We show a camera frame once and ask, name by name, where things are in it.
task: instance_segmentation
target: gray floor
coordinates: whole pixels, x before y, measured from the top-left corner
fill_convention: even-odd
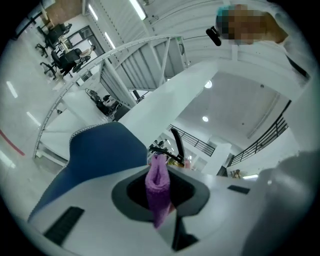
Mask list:
[[[0,135],[0,190],[9,209],[23,219],[61,169],[44,157],[32,158],[39,123],[65,83],[44,74],[40,62],[50,60],[41,57],[37,43],[43,44],[42,37],[29,27],[8,42],[0,60],[0,131],[6,137]]]

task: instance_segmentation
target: blue chair backrest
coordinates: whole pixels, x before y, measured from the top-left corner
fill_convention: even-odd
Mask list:
[[[43,193],[29,220],[42,207],[82,182],[146,164],[147,148],[121,123],[79,130],[71,137],[67,166]]]

